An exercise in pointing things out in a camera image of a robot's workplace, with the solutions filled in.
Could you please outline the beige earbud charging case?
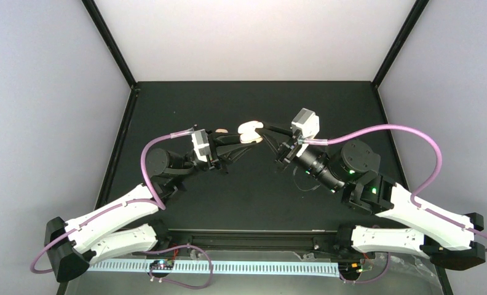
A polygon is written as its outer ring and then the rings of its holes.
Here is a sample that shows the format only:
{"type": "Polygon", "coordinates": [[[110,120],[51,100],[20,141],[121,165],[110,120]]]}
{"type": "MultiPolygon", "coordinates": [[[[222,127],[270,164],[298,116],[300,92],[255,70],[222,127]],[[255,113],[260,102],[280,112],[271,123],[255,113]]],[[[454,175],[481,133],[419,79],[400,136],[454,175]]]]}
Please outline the beige earbud charging case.
{"type": "Polygon", "coordinates": [[[256,131],[256,129],[263,128],[264,124],[257,120],[252,120],[239,125],[237,132],[239,133],[240,142],[242,144],[260,143],[263,138],[256,131]]]}

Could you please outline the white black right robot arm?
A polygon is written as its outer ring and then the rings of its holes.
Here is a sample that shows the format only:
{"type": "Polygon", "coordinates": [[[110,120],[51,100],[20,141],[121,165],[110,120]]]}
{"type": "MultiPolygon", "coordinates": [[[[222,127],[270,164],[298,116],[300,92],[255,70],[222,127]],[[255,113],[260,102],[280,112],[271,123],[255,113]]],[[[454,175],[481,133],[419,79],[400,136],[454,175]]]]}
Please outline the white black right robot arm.
{"type": "Polygon", "coordinates": [[[332,193],[341,193],[342,203],[353,210],[389,219],[399,229],[342,226],[333,240],[338,256],[354,252],[385,251],[428,259],[449,270],[467,270],[486,261],[486,248],[476,241],[484,229],[478,213],[457,214],[442,209],[409,191],[379,171],[381,157],[360,136],[381,130],[400,130],[426,140],[436,164],[428,182],[442,166],[437,143],[411,127],[382,124],[333,139],[316,138],[317,128],[293,124],[290,130],[259,124],[257,134],[268,140],[280,165],[296,164],[332,193]]]}

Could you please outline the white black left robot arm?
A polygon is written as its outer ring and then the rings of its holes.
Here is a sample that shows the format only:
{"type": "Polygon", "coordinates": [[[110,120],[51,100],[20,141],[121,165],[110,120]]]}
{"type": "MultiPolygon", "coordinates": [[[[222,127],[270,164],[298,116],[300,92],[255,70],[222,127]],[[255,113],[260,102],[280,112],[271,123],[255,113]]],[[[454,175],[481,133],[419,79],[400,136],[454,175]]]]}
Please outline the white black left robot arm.
{"type": "Polygon", "coordinates": [[[124,226],[166,208],[166,187],[178,190],[183,178],[221,169],[258,143],[256,131],[207,132],[193,128],[157,137],[140,155],[143,181],[116,201],[78,218],[57,216],[46,224],[44,247],[30,265],[35,274],[52,273],[59,283],[83,275],[90,266],[134,252],[153,252],[162,239],[159,223],[124,226]]]}

